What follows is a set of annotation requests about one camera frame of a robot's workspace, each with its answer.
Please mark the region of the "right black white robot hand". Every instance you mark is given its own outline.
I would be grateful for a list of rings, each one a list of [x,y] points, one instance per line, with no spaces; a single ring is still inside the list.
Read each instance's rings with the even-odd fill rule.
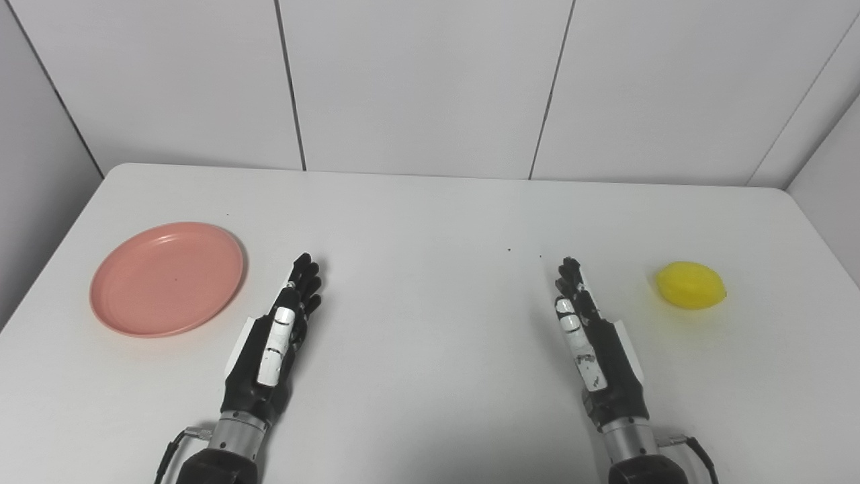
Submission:
[[[583,405],[599,432],[615,421],[649,420],[643,374],[621,321],[604,318],[580,262],[565,257],[555,285],[555,312],[583,380]]]

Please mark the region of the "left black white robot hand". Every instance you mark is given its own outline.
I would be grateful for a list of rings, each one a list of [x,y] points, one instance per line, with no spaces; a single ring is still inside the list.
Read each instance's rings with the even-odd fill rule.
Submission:
[[[242,411],[271,425],[286,410],[288,377],[322,300],[319,272],[304,252],[268,313],[246,322],[225,368],[221,413]]]

